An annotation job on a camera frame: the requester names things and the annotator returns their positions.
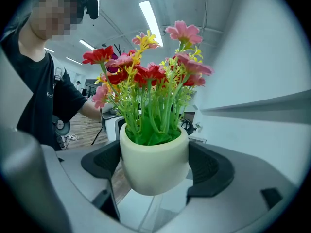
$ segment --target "fluorescent light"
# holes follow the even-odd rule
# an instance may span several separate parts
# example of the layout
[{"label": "fluorescent light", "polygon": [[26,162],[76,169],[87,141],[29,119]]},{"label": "fluorescent light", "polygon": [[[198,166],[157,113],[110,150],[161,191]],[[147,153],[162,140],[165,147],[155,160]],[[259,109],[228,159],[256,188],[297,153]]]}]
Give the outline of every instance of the fluorescent light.
[{"label": "fluorescent light", "polygon": [[69,59],[69,60],[71,60],[71,61],[73,61],[73,62],[75,62],[75,63],[78,63],[78,64],[82,65],[80,62],[77,62],[77,61],[75,61],[75,60],[73,60],[73,59],[70,59],[70,58],[68,58],[68,57],[66,57],[66,59]]},{"label": "fluorescent light", "polygon": [[89,43],[85,42],[84,40],[80,40],[80,43],[82,43],[84,46],[86,46],[87,48],[91,49],[92,51],[95,49],[94,47],[92,47]]},{"label": "fluorescent light", "polygon": [[148,26],[149,26],[151,33],[155,34],[155,36],[156,36],[155,41],[157,41],[159,43],[159,45],[162,47],[163,42],[162,42],[160,30],[159,30],[159,27],[157,25],[156,17],[154,15],[154,12],[151,8],[149,1],[140,2],[139,5],[140,5],[140,8],[141,8],[145,18],[146,18],[146,21],[148,23]]},{"label": "fluorescent light", "polygon": [[50,52],[54,52],[53,50],[48,49],[48,48],[44,48],[44,49],[47,50],[47,51],[50,51]]}]

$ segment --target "person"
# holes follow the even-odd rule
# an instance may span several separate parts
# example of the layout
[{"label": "person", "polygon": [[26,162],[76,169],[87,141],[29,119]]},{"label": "person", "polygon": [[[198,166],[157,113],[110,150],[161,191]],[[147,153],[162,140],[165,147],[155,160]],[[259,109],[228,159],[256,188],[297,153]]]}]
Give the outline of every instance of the person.
[{"label": "person", "polygon": [[80,81],[76,82],[76,85],[74,86],[77,90],[79,90],[79,86],[80,86]]},{"label": "person", "polygon": [[17,129],[33,135],[41,144],[60,150],[52,126],[52,116],[68,122],[77,113],[101,121],[99,109],[77,91],[64,71],[55,84],[53,59],[44,49],[49,39],[65,35],[82,21],[81,1],[34,0],[31,13],[1,41],[12,66],[33,92]]}]

